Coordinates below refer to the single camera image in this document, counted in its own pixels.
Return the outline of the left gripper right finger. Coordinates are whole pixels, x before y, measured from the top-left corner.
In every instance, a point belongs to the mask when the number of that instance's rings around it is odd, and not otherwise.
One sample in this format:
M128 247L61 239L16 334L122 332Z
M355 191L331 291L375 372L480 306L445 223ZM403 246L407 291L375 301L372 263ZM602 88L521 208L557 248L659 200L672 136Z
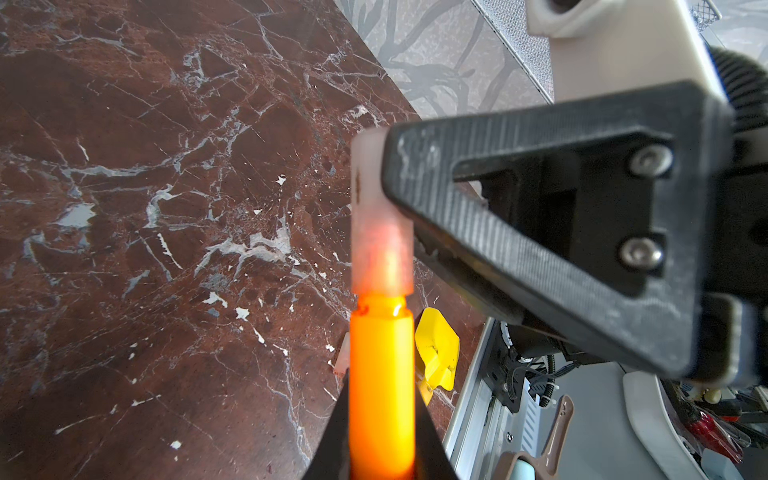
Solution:
M414 471L414 478L420 480L458 479L419 391L415 393Z

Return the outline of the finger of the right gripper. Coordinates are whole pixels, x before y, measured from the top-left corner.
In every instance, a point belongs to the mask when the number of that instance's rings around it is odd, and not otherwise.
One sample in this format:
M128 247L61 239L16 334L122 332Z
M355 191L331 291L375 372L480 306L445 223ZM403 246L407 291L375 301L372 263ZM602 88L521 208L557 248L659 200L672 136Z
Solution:
M399 124L382 185L417 256L474 305L522 307L599 358L699 369L729 103L690 81Z

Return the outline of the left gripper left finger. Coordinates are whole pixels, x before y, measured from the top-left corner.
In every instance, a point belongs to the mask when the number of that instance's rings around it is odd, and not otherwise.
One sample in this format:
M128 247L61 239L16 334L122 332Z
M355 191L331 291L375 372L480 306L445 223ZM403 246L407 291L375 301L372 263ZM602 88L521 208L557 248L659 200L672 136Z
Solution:
M350 478L350 453L348 378L336 401L318 448L303 480L348 480Z

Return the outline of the orange marker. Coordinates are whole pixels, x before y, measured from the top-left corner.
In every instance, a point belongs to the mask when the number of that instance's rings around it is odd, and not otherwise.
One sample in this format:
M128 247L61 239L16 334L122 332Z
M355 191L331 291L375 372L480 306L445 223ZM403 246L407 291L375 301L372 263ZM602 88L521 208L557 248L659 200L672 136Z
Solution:
M353 479L411 479L416 454L414 320L403 297L366 295L350 320Z

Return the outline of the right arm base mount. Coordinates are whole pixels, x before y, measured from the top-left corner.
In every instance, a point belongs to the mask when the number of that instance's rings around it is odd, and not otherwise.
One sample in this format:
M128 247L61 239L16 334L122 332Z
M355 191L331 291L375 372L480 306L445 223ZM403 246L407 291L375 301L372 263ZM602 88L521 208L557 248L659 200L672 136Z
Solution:
M533 367L531 361L521 362L521 357L511 343L507 325L493 320L490 336L483 349L480 378L490 388L492 397L511 414L518 413L522 400L529 395L525 380L541 382L549 380L548 367Z

